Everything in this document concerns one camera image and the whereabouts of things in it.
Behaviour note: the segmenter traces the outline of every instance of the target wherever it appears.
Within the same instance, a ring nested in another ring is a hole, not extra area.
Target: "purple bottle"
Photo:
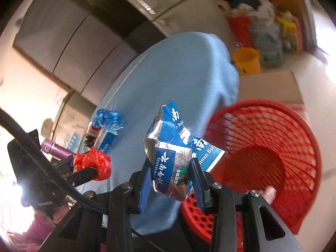
[[[47,154],[51,154],[57,159],[64,159],[70,155],[75,156],[76,154],[72,151],[69,151],[60,145],[57,145],[55,142],[52,142],[50,139],[46,138],[41,144],[41,150]]]

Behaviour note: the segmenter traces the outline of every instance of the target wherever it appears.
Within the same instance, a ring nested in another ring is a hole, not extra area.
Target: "blue fabric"
[[[237,99],[238,74],[230,64],[224,43],[212,34],[187,32],[171,36],[137,57],[114,82],[96,111],[105,108],[113,93],[145,54],[148,56],[106,108],[118,111],[124,123],[124,128],[118,131],[108,149],[111,177],[77,187],[81,193],[87,190],[96,193],[111,191],[128,181],[133,172],[142,169],[146,159],[143,137],[163,103],[173,98],[186,128],[202,137],[216,109],[231,105]],[[165,230],[174,223],[179,206],[180,202],[151,190],[144,212],[132,215],[132,227],[141,234]]]

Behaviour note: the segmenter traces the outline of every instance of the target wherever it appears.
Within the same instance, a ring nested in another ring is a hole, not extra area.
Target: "red plastic basket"
[[[246,193],[273,186],[272,207],[293,234],[297,234],[316,197],[321,159],[317,141],[305,120],[294,110],[267,100],[248,100],[216,112],[204,136],[225,150],[211,171],[215,181]],[[213,215],[204,215],[192,194],[181,205],[189,227],[210,243]],[[242,251],[237,213],[237,249]]]

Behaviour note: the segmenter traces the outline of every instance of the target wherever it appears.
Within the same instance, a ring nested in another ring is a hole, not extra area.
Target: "red plastic bag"
[[[77,154],[73,162],[77,171],[94,167],[98,173],[94,181],[103,181],[111,176],[111,158],[101,151],[96,151],[95,147],[86,154]]]

